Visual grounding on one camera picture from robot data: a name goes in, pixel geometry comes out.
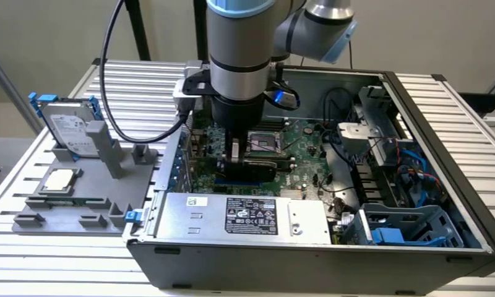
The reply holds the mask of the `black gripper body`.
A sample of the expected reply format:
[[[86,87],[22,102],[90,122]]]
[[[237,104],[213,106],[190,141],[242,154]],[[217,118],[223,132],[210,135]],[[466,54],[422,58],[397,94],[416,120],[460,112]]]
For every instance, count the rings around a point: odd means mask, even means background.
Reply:
[[[263,96],[259,95],[249,100],[231,100],[218,95],[211,102],[214,121],[225,128],[226,139],[246,139],[249,130],[262,120]]]

